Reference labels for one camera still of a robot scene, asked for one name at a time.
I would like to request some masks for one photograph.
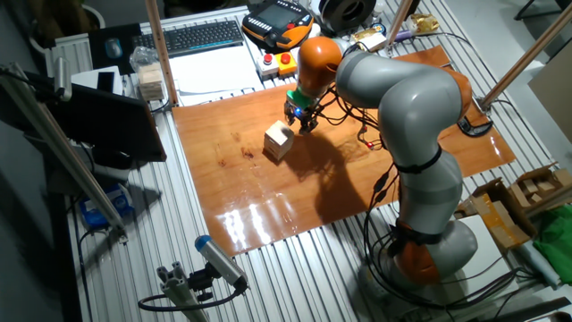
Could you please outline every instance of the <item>black keyboard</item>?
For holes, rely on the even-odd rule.
[[[236,21],[208,23],[178,30],[164,31],[169,57],[195,54],[206,50],[241,45],[244,41]],[[155,48],[153,35],[133,37],[133,46]]]

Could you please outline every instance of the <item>wooden rod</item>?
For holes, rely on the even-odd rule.
[[[163,28],[161,27],[161,17],[159,16],[159,9],[157,8],[156,0],[145,0],[147,7],[147,15],[149,16],[149,23],[153,31],[153,40],[155,41],[155,48],[159,54],[159,63],[163,70],[164,81],[169,93],[169,101],[174,106],[179,104],[177,99],[177,90],[175,89],[175,82],[172,79],[171,66],[169,65],[169,54],[167,53],[167,45],[164,43]]]
[[[389,37],[385,40],[385,47],[391,46],[393,41],[397,37],[397,33],[400,32],[401,24],[405,21],[408,15],[409,8],[413,0],[402,0],[400,7],[395,13],[395,18],[393,18],[393,23],[391,24],[390,31],[388,32]]]
[[[492,101],[504,91],[512,81],[540,54],[540,52],[558,36],[560,31],[572,20],[572,4],[569,4],[560,17],[536,40],[534,45],[525,52],[518,62],[502,77],[501,80],[491,89],[491,91],[480,102],[484,111],[490,109]]]

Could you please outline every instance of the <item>red emergency stop button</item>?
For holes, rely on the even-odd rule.
[[[271,63],[272,63],[272,55],[266,54],[265,55],[265,64],[271,64]]]
[[[281,61],[283,64],[289,64],[289,63],[290,63],[290,59],[291,59],[290,54],[282,54],[282,57],[280,57],[280,61]]]

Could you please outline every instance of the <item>wooden pieces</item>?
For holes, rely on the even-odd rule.
[[[146,101],[161,100],[164,98],[163,77],[159,63],[142,66],[137,71],[141,96]]]

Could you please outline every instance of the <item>plastic bag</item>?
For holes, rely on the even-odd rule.
[[[157,51],[147,47],[135,47],[129,63],[139,78],[139,92],[143,99],[146,101],[165,99],[166,86]]]
[[[133,54],[129,57],[129,64],[133,68],[133,71],[139,72],[139,69],[143,66],[159,64],[159,55],[156,49],[137,46],[135,50],[133,50]]]

